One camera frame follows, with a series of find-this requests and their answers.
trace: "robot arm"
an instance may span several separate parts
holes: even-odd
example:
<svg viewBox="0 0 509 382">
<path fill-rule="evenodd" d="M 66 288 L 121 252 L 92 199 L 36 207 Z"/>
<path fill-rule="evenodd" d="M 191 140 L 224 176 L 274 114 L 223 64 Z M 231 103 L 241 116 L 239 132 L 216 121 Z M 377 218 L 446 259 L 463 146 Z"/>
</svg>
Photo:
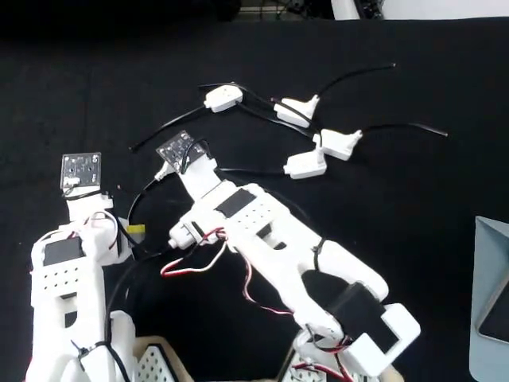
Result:
<svg viewBox="0 0 509 382">
<path fill-rule="evenodd" d="M 120 381 L 106 347 L 78 360 L 78 348 L 105 339 L 102 266 L 121 263 L 131 253 L 108 212 L 112 199 L 100 193 L 100 154 L 65 155 L 60 187 L 71 222 L 33 245 L 33 354 L 26 381 Z M 119 311 L 111 318 L 111 345 L 133 375 L 133 322 Z"/>
<path fill-rule="evenodd" d="M 186 158 L 183 153 L 189 152 L 186 147 L 190 142 L 192 139 L 182 131 L 157 149 L 159 154 L 164 149 L 161 156 L 195 200 L 191 210 L 169 231 L 170 245 L 187 248 L 199 243 L 204 232 L 223 228 L 230 250 L 256 268 L 293 312 L 302 328 L 294 342 L 298 353 L 335 367 L 334 357 L 315 346 L 310 331 L 336 343 L 344 339 L 346 331 L 353 342 L 339 357 L 349 369 L 377 376 L 389 367 L 421 330 L 403 305 L 381 305 L 389 291 L 385 280 L 338 243 L 323 240 L 259 185 L 238 187 L 221 181 L 214 173 L 216 161 L 207 158 L 203 148 L 193 146 L 193 156 Z M 184 162 L 187 170 L 182 173 Z M 199 183 L 196 180 L 200 178 L 213 181 Z M 333 314 L 307 294 L 301 275 L 311 269 L 352 285 Z"/>
</svg>

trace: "plug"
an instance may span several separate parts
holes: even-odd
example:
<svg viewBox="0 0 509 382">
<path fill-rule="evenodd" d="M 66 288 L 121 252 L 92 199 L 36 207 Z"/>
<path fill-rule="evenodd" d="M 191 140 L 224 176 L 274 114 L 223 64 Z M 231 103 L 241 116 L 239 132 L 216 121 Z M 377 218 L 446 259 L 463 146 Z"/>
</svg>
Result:
<svg viewBox="0 0 509 382">
<path fill-rule="evenodd" d="M 316 94 L 308 102 L 302 102 L 297 99 L 291 99 L 291 98 L 283 98 L 281 100 L 282 103 L 299 111 L 300 113 L 302 113 L 309 119 L 313 118 L 313 114 L 315 112 L 315 109 L 317 108 L 319 101 L 320 101 L 320 98 Z M 292 123 L 292 124 L 300 126 L 300 127 L 309 127 L 308 121 L 306 121 L 299 115 L 295 114 L 293 111 L 288 110 L 284 106 L 276 104 L 276 105 L 274 105 L 274 111 L 277 113 L 278 118 L 283 121 Z"/>
<path fill-rule="evenodd" d="M 325 154 L 342 161 L 347 161 L 352 156 L 354 147 L 362 137 L 363 132 L 361 130 L 353 134 L 341 134 L 338 131 L 323 129 L 321 137 L 315 134 L 313 141 L 317 144 L 321 141 L 321 148 Z"/>
<path fill-rule="evenodd" d="M 156 181 L 162 181 L 166 175 L 170 175 L 171 173 L 174 173 L 174 172 L 175 172 L 175 169 L 172 166 L 170 166 L 167 161 L 165 161 L 163 163 L 161 169 L 153 176 L 153 178 Z"/>
<path fill-rule="evenodd" d="M 307 177 L 316 177 L 322 175 L 327 169 L 324 151 L 317 147 L 307 153 L 292 155 L 288 157 L 283 170 L 290 175 L 292 179 L 305 179 Z"/>
<path fill-rule="evenodd" d="M 213 113 L 219 113 L 242 102 L 243 93 L 234 85 L 224 85 L 208 92 L 205 96 L 204 105 Z"/>
</svg>

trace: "black fabric surface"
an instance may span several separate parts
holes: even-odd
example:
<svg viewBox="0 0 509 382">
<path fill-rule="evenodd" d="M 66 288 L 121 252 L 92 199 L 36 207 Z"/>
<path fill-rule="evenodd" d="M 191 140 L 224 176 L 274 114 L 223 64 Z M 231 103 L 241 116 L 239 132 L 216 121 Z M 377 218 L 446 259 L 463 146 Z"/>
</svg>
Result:
<svg viewBox="0 0 509 382">
<path fill-rule="evenodd" d="M 394 71 L 349 80 L 324 96 L 320 121 L 346 133 L 418 121 L 448 131 L 448 139 L 403 128 L 374 131 L 350 162 L 330 158 L 323 177 L 242 178 L 298 203 L 318 232 L 386 279 L 387 301 L 402 302 L 422 325 L 395 363 L 407 380 L 471 380 L 474 216 L 509 220 L 507 46 L 509 21 L 496 19 L 187 24 L 100 43 L 2 43 L 2 380 L 21 380 L 29 362 L 29 254 L 39 236 L 66 221 L 58 189 L 63 153 L 103 153 L 103 187 L 114 191 L 125 216 L 161 165 L 153 149 L 177 129 L 138 155 L 127 147 L 198 106 L 196 85 L 235 80 L 263 95 L 308 99 L 342 72 L 391 61 L 398 63 Z M 312 148 L 299 134 L 240 110 L 205 115 L 185 128 L 206 137 L 224 167 L 274 170 Z M 189 206 L 179 182 L 169 179 L 140 204 L 135 220 L 146 222 L 150 245 L 160 247 Z M 212 255 L 202 253 L 203 261 Z M 173 280 L 158 276 L 163 263 L 140 270 L 130 288 L 127 307 L 138 335 L 165 336 L 198 380 L 277 374 L 297 327 L 243 300 L 238 257 Z M 107 290 L 120 271 L 106 270 Z M 323 303 L 343 287 L 320 275 L 306 279 Z M 265 304 L 279 303 L 259 276 L 252 291 Z"/>
</svg>

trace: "white 3d-printed part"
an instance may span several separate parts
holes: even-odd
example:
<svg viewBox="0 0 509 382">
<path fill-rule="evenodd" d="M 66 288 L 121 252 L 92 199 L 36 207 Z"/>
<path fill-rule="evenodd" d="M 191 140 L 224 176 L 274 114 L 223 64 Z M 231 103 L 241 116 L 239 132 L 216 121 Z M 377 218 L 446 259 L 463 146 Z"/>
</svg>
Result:
<svg viewBox="0 0 509 382">
<path fill-rule="evenodd" d="M 137 382 L 177 382 L 166 357 L 156 345 L 146 348 L 138 362 Z"/>
</svg>

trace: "yellow tape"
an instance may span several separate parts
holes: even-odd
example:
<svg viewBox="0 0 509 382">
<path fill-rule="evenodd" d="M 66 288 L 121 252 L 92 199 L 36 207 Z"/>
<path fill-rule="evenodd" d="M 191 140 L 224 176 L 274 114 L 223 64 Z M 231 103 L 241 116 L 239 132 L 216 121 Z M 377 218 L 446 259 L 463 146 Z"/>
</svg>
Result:
<svg viewBox="0 0 509 382">
<path fill-rule="evenodd" d="M 127 233 L 145 233 L 144 224 L 128 225 L 126 229 Z"/>
</svg>

